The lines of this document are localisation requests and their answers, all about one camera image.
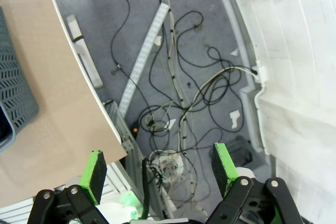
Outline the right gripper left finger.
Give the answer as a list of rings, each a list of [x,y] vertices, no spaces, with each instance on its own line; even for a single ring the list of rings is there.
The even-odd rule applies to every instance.
[[[107,223],[97,206],[107,174],[102,151],[92,151],[78,184],[61,192],[43,189],[37,193],[28,223]]]

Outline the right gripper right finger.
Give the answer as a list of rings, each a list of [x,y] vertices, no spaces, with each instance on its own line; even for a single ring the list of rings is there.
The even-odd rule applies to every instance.
[[[263,223],[302,223],[283,179],[262,183],[251,170],[239,175],[224,143],[213,144],[211,165],[223,200],[207,223],[237,223],[243,212],[255,212]]]

